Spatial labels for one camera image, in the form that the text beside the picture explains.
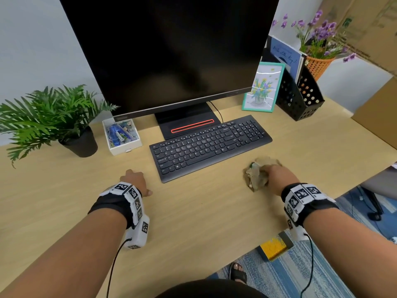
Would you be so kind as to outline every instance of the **desk surface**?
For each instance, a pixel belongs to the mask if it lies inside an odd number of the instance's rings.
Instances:
[[[154,194],[144,198],[151,219],[146,246],[122,250],[117,258],[110,295],[121,298],[154,297],[209,276],[287,227],[281,199],[245,185],[242,170],[256,157],[278,158],[301,181],[334,198],[397,160],[397,150],[332,100],[295,122],[278,107],[274,113],[241,111],[242,98],[214,104],[224,121],[253,115],[273,142],[166,184],[148,148],[162,140],[154,115],[134,119],[144,146],[123,155],[111,155],[101,124],[93,125],[98,152],[85,159],[55,143],[32,152],[14,170],[6,147],[0,147],[0,289],[80,221],[98,193],[129,168],[144,172]]]

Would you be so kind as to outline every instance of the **monitor stand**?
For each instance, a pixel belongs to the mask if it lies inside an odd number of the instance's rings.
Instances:
[[[191,133],[203,127],[220,124],[219,119],[206,102],[156,113],[155,116],[164,140]]]

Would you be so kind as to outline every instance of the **black plant pot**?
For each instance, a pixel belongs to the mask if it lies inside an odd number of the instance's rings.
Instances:
[[[82,158],[92,156],[98,150],[97,142],[89,126],[81,131],[79,138],[69,139],[66,142],[58,140],[58,142]]]

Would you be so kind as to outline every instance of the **teal picture frame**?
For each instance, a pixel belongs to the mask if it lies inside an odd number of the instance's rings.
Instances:
[[[244,111],[273,112],[284,70],[284,63],[261,61],[256,70],[251,92],[244,94],[241,109]]]

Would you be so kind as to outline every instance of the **sandal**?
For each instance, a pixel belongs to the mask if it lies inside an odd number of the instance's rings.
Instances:
[[[242,265],[240,265],[239,263],[236,262],[232,262],[230,264],[230,269],[229,269],[229,279],[230,280],[241,280],[245,285],[247,284],[247,274],[244,271],[240,271],[234,268],[234,265],[239,265],[242,267]]]

